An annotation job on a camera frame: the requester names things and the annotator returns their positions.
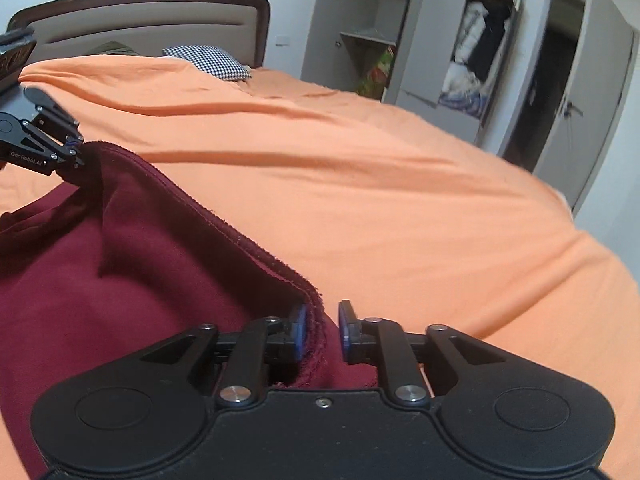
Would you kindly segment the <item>dark red long-sleeve sweater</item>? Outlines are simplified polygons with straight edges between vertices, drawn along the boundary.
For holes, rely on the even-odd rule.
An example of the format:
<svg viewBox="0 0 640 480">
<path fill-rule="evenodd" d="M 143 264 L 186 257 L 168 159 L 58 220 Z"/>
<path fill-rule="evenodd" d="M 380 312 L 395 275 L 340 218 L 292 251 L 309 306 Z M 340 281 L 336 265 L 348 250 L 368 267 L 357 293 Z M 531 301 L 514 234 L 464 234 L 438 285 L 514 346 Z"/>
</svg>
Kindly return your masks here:
<svg viewBox="0 0 640 480">
<path fill-rule="evenodd" d="M 29 478 L 46 466 L 29 428 L 47 388 L 212 323 L 240 330 L 307 309 L 302 364 L 288 385 L 360 389 L 336 325 L 306 278 L 119 146 L 92 142 L 85 168 L 1 217 L 1 413 Z"/>
</svg>

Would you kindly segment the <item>pile of white clothes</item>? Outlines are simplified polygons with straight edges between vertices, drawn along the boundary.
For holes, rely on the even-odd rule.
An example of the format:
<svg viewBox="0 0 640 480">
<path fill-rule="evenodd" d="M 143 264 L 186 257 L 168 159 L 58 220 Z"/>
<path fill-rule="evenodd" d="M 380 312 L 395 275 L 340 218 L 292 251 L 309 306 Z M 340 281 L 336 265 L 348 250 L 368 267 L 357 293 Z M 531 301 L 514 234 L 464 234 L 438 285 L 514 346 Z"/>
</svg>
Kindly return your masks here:
<svg viewBox="0 0 640 480">
<path fill-rule="evenodd" d="M 440 95 L 449 99 L 462 98 L 462 96 L 480 93 L 482 88 L 482 82 L 468 69 L 468 66 L 450 62 Z"/>
</svg>

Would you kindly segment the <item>olive green pillow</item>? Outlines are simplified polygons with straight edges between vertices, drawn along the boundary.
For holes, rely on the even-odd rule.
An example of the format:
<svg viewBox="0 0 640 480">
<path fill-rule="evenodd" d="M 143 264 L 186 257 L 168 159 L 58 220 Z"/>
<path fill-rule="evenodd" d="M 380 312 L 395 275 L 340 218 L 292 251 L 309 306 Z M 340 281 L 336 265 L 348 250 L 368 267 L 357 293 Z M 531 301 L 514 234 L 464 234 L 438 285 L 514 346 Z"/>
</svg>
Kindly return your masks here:
<svg viewBox="0 0 640 480">
<path fill-rule="evenodd" d="M 132 47 L 126 46 L 118 41 L 107 41 L 99 44 L 93 49 L 86 52 L 86 55 L 131 55 L 139 56 L 140 53 Z"/>
</svg>

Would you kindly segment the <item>brown padded bed headboard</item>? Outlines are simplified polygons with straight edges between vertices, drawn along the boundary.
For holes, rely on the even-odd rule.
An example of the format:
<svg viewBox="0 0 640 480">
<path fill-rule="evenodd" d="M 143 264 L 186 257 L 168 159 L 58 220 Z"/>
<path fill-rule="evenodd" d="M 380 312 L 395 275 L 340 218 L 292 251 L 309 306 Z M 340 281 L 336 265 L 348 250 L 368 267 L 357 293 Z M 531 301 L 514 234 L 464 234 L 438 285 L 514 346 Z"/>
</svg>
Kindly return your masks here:
<svg viewBox="0 0 640 480">
<path fill-rule="evenodd" d="M 6 29 L 32 30 L 32 63 L 85 55 L 115 41 L 143 56 L 191 44 L 221 47 L 260 67 L 269 22 L 268 0 L 53 0 L 17 11 Z"/>
</svg>

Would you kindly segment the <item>orange bed cover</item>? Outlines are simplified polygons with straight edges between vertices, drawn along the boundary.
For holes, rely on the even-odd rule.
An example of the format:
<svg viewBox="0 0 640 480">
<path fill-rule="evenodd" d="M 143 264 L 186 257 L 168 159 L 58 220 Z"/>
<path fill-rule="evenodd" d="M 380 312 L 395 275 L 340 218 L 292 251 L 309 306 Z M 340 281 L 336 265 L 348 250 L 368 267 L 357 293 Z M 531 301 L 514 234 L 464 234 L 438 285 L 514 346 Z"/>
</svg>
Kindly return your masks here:
<svg viewBox="0 0 640 480">
<path fill-rule="evenodd" d="M 275 70 L 225 82 L 171 58 L 32 64 L 23 84 L 314 286 L 337 324 L 440 323 L 579 378 L 612 403 L 605 471 L 639 474 L 639 292 L 558 192 L 404 112 Z M 1 217 L 62 181 L 9 166 Z"/>
</svg>

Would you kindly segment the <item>blue checkered pillow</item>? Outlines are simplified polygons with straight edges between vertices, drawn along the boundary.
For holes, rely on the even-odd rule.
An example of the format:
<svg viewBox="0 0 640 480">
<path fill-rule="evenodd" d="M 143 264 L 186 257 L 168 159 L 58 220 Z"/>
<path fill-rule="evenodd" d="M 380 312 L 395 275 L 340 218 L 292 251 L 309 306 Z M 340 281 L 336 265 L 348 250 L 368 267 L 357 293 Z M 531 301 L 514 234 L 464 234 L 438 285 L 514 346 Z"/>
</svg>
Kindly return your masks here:
<svg viewBox="0 0 640 480">
<path fill-rule="evenodd" d="M 250 66 L 242 64 L 226 50 L 215 46 L 177 46 L 165 48 L 163 56 L 180 58 L 191 63 L 203 73 L 225 81 L 241 81 L 250 79 Z"/>
</svg>

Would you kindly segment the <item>blue striped folded cloth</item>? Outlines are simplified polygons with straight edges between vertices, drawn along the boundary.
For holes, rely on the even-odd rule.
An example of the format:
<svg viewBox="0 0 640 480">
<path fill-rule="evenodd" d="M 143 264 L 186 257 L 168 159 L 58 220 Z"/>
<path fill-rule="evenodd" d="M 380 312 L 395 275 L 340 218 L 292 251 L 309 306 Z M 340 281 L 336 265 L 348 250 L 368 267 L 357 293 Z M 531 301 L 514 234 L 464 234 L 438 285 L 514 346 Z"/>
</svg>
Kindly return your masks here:
<svg viewBox="0 0 640 480">
<path fill-rule="evenodd" d="M 479 91 L 442 93 L 438 99 L 440 105 L 467 114 L 476 119 L 484 115 L 487 96 Z"/>
</svg>

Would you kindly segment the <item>colourful green red bag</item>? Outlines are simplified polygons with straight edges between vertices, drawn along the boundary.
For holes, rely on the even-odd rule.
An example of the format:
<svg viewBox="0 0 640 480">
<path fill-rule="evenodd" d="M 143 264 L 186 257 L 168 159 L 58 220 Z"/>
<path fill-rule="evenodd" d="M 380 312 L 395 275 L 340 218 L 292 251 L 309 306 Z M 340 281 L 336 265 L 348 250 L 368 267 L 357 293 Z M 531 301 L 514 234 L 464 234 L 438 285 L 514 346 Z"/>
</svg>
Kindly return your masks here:
<svg viewBox="0 0 640 480">
<path fill-rule="evenodd" d="M 380 54 L 373 65 L 364 73 L 360 84 L 358 84 L 356 89 L 358 96 L 378 101 L 382 99 L 390 80 L 395 54 L 396 48 L 393 46 L 388 46 Z"/>
</svg>

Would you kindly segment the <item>grey built-in wardrobe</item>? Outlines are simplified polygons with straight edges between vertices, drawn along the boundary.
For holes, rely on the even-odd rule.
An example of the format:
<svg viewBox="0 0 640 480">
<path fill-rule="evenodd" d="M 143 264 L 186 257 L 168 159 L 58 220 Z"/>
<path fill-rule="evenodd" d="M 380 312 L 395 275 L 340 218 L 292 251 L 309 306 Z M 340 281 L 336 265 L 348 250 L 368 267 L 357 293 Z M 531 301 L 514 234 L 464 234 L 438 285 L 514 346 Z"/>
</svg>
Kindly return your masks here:
<svg viewBox="0 0 640 480">
<path fill-rule="evenodd" d="M 316 0 L 303 80 L 354 91 L 382 55 L 393 59 L 384 89 L 375 97 L 418 114 L 466 142 L 475 142 L 490 106 L 478 116 L 446 106 L 447 72 L 472 2 L 515 13 L 516 0 Z"/>
</svg>

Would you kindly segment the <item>grey room door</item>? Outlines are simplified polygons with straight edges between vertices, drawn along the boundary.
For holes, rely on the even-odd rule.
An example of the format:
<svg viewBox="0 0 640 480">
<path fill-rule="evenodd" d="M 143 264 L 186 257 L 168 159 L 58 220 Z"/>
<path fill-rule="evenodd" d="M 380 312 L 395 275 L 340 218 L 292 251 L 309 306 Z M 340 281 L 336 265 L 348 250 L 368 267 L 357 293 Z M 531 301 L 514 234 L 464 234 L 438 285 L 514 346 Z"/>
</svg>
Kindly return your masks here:
<svg viewBox="0 0 640 480">
<path fill-rule="evenodd" d="M 576 208 L 596 170 L 634 54 L 634 29 L 613 0 L 589 0 L 560 108 L 534 175 Z"/>
</svg>

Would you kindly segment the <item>dark hanging garment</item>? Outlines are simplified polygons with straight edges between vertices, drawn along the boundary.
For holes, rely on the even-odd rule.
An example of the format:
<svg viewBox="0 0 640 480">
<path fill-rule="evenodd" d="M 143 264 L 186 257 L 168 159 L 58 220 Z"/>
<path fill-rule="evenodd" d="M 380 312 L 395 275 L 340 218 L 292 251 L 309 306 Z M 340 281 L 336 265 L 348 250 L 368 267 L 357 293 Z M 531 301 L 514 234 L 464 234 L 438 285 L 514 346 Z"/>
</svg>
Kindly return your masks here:
<svg viewBox="0 0 640 480">
<path fill-rule="evenodd" d="M 511 17 L 510 6 L 495 6 L 485 18 L 485 28 L 472 51 L 466 66 L 480 82 L 485 82 L 492 61 L 506 33 L 506 21 Z"/>
</svg>

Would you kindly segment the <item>white wall socket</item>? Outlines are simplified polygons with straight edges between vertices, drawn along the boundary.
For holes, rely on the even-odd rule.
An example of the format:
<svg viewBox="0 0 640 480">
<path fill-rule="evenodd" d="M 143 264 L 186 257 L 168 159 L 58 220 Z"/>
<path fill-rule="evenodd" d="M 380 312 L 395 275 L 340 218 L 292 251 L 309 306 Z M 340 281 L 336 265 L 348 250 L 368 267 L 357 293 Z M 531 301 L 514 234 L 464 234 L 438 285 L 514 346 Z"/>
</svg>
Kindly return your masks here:
<svg viewBox="0 0 640 480">
<path fill-rule="evenodd" d="M 291 45 L 291 37 L 290 36 L 277 36 L 274 44 L 277 47 L 289 47 Z"/>
</svg>

